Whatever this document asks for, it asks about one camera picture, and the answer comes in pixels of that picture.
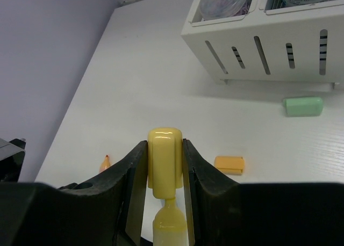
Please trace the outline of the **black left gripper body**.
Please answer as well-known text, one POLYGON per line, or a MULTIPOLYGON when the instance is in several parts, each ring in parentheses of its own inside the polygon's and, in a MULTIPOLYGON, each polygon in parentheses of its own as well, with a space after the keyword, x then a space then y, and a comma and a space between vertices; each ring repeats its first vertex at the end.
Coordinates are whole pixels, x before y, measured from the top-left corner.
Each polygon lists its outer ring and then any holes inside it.
POLYGON ((25 158, 25 139, 1 139, 1 182, 17 182, 25 158))

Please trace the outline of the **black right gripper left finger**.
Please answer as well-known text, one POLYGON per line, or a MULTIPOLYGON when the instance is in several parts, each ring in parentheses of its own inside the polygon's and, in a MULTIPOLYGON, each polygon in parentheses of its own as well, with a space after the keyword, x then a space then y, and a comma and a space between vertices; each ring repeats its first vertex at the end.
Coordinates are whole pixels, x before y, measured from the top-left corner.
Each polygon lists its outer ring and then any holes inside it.
POLYGON ((81 183, 1 183, 1 245, 147 245, 147 142, 81 183))

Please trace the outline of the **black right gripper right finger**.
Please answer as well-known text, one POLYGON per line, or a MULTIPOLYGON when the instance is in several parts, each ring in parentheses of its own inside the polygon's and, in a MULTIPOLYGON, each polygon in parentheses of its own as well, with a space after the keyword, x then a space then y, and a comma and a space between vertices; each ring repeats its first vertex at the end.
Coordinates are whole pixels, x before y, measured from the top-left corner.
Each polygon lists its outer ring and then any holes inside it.
POLYGON ((190 245, 343 245, 341 183, 240 184, 182 145, 190 245))

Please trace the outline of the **yellow marker cap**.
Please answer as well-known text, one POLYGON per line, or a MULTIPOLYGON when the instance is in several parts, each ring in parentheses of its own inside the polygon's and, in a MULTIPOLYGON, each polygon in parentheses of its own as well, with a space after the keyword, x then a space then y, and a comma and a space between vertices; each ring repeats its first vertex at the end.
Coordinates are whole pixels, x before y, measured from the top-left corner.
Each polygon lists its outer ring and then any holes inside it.
POLYGON ((183 187, 182 132, 156 128, 148 133, 148 187, 157 199, 172 199, 183 187))

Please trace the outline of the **clear jar of paperclips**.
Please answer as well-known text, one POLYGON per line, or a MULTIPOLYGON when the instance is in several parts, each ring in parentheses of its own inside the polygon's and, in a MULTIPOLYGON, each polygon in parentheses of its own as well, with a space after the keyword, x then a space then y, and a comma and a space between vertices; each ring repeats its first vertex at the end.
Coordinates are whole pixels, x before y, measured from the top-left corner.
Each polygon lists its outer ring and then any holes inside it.
POLYGON ((204 20, 246 15, 249 0, 200 0, 199 10, 204 20))

